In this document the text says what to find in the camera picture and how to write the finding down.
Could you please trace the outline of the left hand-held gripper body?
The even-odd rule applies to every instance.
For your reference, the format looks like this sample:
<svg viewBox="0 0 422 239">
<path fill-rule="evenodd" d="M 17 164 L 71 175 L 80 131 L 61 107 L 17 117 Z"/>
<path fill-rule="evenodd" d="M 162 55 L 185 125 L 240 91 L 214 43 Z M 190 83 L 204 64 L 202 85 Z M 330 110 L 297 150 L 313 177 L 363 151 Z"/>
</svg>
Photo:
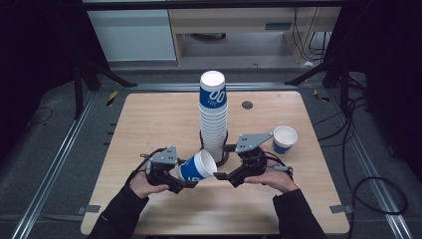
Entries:
<svg viewBox="0 0 422 239">
<path fill-rule="evenodd" d="M 153 186 L 167 185 L 168 190 L 178 194 L 181 181 L 172 176 L 170 171 L 178 163 L 176 147 L 159 148 L 146 157 L 146 178 Z"/>
</svg>

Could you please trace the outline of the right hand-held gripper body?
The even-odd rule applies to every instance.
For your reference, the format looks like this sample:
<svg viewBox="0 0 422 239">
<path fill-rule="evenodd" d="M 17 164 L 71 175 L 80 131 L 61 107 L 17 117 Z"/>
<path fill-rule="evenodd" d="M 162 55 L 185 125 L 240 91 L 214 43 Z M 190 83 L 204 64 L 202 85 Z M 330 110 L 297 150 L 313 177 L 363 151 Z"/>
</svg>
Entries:
<svg viewBox="0 0 422 239">
<path fill-rule="evenodd" d="M 260 145 L 272 137 L 271 132 L 240 134 L 235 144 L 226 144 L 224 149 L 238 154 L 241 159 L 240 167 L 246 169 L 244 174 L 247 174 L 247 177 L 260 175 L 265 171 L 267 165 L 266 155 Z"/>
</svg>

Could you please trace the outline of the blue white paper cup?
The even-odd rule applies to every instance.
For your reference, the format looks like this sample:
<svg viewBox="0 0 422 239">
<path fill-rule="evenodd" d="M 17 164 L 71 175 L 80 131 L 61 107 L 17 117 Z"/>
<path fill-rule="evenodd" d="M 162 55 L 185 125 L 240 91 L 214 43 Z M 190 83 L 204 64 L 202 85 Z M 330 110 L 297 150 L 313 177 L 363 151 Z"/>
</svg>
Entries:
<svg viewBox="0 0 422 239">
<path fill-rule="evenodd" d="M 297 132 L 287 125 L 280 125 L 273 131 L 273 150 L 278 154 L 286 154 L 298 141 Z"/>
<path fill-rule="evenodd" d="M 217 165 L 212 155 L 201 149 L 178 166 L 177 174 L 183 181 L 200 181 L 213 176 L 216 171 Z"/>
</svg>

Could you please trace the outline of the stack of white paper cups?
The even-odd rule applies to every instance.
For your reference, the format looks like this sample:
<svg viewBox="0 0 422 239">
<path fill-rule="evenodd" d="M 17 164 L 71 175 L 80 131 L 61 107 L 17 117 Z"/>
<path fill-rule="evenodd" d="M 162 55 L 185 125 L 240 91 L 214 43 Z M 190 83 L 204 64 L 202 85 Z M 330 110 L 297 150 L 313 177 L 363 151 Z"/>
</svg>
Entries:
<svg viewBox="0 0 422 239">
<path fill-rule="evenodd" d="M 228 103 L 225 76 L 222 73 L 208 71 L 202 74 L 198 108 L 202 147 L 221 165 L 225 161 L 223 146 L 228 133 Z"/>
</svg>

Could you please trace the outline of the person's left hand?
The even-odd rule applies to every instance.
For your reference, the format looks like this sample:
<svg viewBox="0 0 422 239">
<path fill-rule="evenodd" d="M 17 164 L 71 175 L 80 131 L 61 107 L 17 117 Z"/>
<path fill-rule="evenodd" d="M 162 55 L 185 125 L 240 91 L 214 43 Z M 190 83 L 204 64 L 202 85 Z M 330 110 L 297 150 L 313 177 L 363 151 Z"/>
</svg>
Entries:
<svg viewBox="0 0 422 239">
<path fill-rule="evenodd" d="M 166 184 L 151 185 L 145 176 L 145 173 L 138 172 L 135 177 L 131 180 L 129 188 L 139 197 L 146 198 L 150 194 L 160 193 L 169 188 Z"/>
</svg>

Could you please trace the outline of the person's right hand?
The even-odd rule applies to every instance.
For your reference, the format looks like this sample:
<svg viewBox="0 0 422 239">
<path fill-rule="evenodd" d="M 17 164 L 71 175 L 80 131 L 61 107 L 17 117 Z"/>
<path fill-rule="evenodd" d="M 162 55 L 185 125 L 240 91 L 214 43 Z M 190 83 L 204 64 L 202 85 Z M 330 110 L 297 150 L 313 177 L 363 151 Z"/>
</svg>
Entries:
<svg viewBox="0 0 422 239">
<path fill-rule="evenodd" d="M 271 159 L 267 160 L 266 171 L 257 176 L 249 176 L 244 179 L 245 183 L 265 184 L 282 193 L 298 189 L 293 180 L 283 171 L 276 170 L 279 164 Z"/>
</svg>

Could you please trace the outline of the black metal stand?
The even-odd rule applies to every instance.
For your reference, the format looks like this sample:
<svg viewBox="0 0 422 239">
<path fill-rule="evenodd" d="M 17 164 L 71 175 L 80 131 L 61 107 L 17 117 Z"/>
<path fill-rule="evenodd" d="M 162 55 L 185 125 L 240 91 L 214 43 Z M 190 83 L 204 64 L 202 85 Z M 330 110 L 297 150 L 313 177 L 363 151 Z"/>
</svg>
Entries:
<svg viewBox="0 0 422 239">
<path fill-rule="evenodd" d="M 350 115 L 350 109 L 348 108 L 349 63 L 347 60 L 340 57 L 329 57 L 296 79 L 286 82 L 286 85 L 297 86 L 306 79 L 321 72 L 325 72 L 325 77 L 322 81 L 325 88 L 332 88 L 336 83 L 340 84 L 340 108 L 348 117 Z"/>
<path fill-rule="evenodd" d="M 101 74 L 110 80 L 118 83 L 125 88 L 136 87 L 135 83 L 131 83 L 118 75 L 114 74 L 111 70 L 100 66 L 99 64 L 89 60 L 83 54 L 77 54 L 76 62 L 74 66 L 74 89 L 75 89 L 75 102 L 76 112 L 75 119 L 77 120 L 83 113 L 84 107 L 84 95 L 83 95 L 83 84 L 86 84 L 90 91 L 97 91 L 100 86 L 100 80 L 97 74 Z"/>
</svg>

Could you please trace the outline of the white cabinet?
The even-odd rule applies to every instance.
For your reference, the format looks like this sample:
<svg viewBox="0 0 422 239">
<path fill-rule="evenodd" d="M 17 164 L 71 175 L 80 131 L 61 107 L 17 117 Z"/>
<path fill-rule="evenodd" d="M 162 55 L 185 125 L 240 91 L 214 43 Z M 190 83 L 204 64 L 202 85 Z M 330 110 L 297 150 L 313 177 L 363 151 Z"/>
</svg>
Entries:
<svg viewBox="0 0 422 239">
<path fill-rule="evenodd" d="M 109 62 L 174 61 L 166 10 L 89 11 Z"/>
</svg>

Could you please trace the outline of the light wooden desk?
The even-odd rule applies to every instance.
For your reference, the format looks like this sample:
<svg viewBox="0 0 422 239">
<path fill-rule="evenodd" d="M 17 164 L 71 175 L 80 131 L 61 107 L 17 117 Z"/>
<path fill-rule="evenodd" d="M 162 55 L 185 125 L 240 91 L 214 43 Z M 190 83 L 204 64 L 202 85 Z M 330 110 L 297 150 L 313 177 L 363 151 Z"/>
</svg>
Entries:
<svg viewBox="0 0 422 239">
<path fill-rule="evenodd" d="M 283 32 L 294 61 L 305 60 L 314 32 L 332 32 L 340 7 L 169 10 L 177 62 L 186 34 Z"/>
</svg>

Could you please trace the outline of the metal floor rail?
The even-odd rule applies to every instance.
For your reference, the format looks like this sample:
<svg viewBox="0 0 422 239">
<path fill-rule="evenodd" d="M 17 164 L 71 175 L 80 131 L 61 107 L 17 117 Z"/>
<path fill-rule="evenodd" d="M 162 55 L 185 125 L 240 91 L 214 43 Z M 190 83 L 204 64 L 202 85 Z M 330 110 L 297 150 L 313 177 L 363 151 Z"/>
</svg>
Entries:
<svg viewBox="0 0 422 239">
<path fill-rule="evenodd" d="M 358 100 L 354 100 L 348 104 L 350 115 L 347 117 L 340 108 L 340 104 L 335 101 L 335 96 L 333 94 L 330 94 L 330 96 L 332 97 L 333 105 L 337 110 L 337 114 L 346 127 L 341 144 L 342 162 L 345 162 L 345 146 L 349 141 L 354 152 L 357 154 L 357 159 L 365 173 L 364 178 L 360 179 L 356 185 L 351 186 L 347 176 L 346 167 L 342 167 L 346 184 L 352 193 L 351 205 L 354 206 L 357 201 L 363 202 L 363 199 L 358 197 L 358 191 L 364 183 L 368 183 L 379 204 L 379 207 L 375 208 L 374 206 L 370 206 L 368 203 L 363 203 L 363 206 L 374 212 L 384 214 L 396 239 L 414 239 L 407 223 L 404 220 L 404 217 L 402 216 L 402 214 L 408 209 L 408 199 L 405 193 L 394 182 L 379 175 L 360 138 L 354 130 L 352 114 L 356 109 Z"/>
<path fill-rule="evenodd" d="M 92 108 L 97 92 L 88 91 L 81 114 L 73 121 L 36 194 L 19 220 L 11 239 L 27 239 Z"/>
</svg>

